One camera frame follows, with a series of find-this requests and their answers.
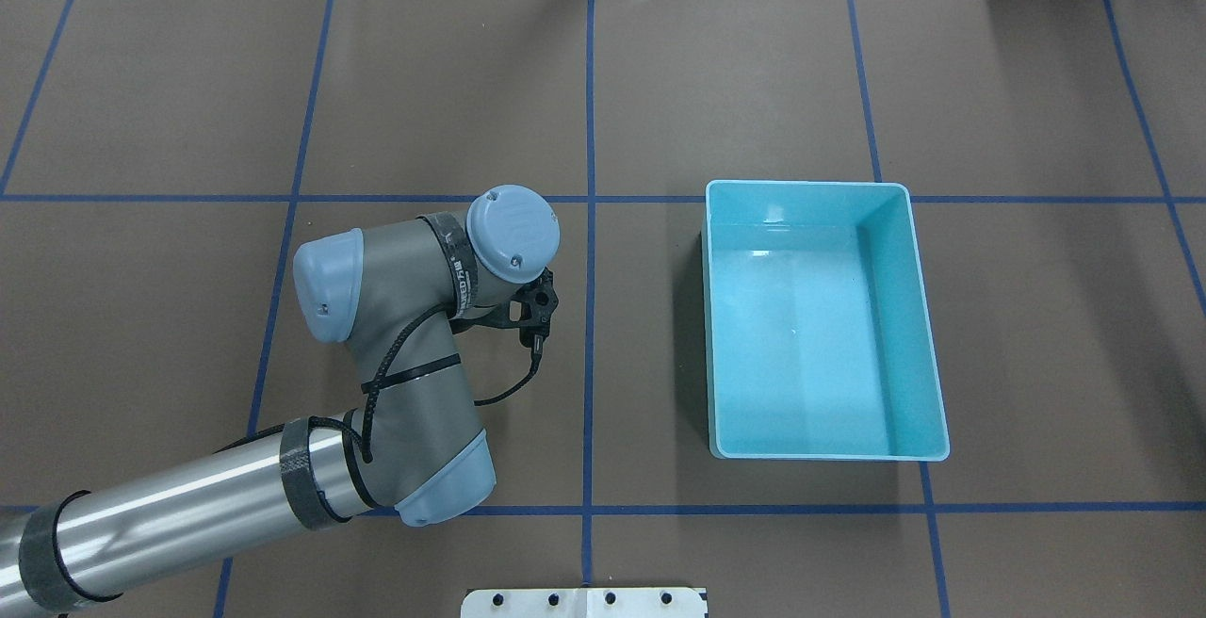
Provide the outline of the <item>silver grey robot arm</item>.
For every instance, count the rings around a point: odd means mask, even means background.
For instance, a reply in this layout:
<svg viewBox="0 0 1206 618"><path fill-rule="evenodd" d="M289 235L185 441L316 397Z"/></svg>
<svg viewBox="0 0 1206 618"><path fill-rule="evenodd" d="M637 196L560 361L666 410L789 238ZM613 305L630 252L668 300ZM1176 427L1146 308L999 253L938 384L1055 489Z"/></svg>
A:
<svg viewBox="0 0 1206 618"><path fill-rule="evenodd" d="M560 241L546 198L500 185L466 211L302 244L302 316L317 340L349 348L365 403L17 515L2 526L2 614L90 610L375 508L431 527L478 507L497 478L456 336L517 330L537 372Z"/></svg>

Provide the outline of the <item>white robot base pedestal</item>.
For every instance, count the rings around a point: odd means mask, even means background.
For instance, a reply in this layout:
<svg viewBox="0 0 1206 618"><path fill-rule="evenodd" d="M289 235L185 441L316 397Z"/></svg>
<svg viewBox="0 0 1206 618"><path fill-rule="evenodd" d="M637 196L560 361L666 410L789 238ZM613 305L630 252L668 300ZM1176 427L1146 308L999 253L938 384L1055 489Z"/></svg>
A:
<svg viewBox="0 0 1206 618"><path fill-rule="evenodd" d="M708 617L707 591L690 587L479 589L461 617Z"/></svg>

